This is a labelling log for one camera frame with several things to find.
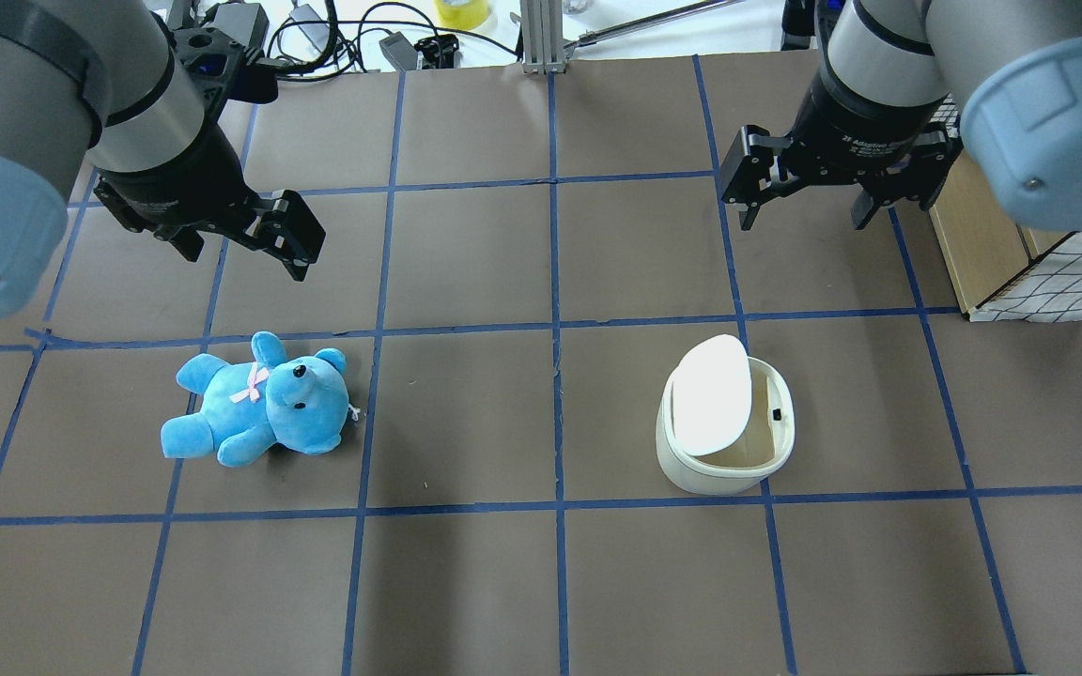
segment stuffed animal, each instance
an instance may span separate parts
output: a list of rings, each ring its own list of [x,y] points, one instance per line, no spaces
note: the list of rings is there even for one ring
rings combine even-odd
[[[345,420],[357,420],[343,377],[345,355],[326,347],[287,359],[278,335],[267,331],[253,334],[252,346],[252,363],[229,364],[203,354],[177,369],[177,385],[200,395],[202,407],[163,424],[164,456],[214,451],[220,465],[245,466],[274,445],[311,456],[340,445]]]

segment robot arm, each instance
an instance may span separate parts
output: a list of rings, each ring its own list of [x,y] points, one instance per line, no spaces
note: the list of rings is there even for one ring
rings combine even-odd
[[[278,95],[285,65],[260,50],[265,13],[226,4],[202,25],[174,24],[141,0],[0,0],[0,317],[29,301],[61,242],[82,158],[124,228],[185,259],[214,231],[300,281],[317,261],[325,231],[312,211],[288,189],[253,193],[217,123],[229,97]]]
[[[948,94],[962,141],[931,121]],[[850,0],[790,132],[742,128],[718,194],[748,230],[776,197],[858,183],[863,227],[901,198],[927,210],[964,145],[1017,223],[1082,230],[1082,3]]]

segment pink bow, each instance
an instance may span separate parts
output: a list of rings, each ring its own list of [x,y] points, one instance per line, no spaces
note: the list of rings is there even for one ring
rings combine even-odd
[[[240,389],[236,395],[232,395],[233,403],[240,403],[249,399],[250,402],[256,402],[261,398],[261,393],[258,390],[259,382],[265,382],[269,380],[269,369],[262,368],[258,371],[258,362],[253,362],[253,367],[249,369],[249,386],[248,388]]]

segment small bin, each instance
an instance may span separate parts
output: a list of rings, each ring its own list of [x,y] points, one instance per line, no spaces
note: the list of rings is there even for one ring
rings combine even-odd
[[[738,390],[747,384],[748,395]],[[726,406],[717,406],[721,401]],[[704,416],[704,406],[716,408]],[[695,427],[683,424],[681,429],[675,424],[679,415]],[[791,456],[794,420],[780,373],[748,356],[737,337],[717,335],[687,353],[665,382],[658,410],[658,463],[684,491],[740,493]]]

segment yellow object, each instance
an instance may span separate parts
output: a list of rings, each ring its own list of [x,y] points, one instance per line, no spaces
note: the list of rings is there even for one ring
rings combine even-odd
[[[443,27],[472,30],[487,21],[490,8],[487,0],[437,0],[437,14]]]

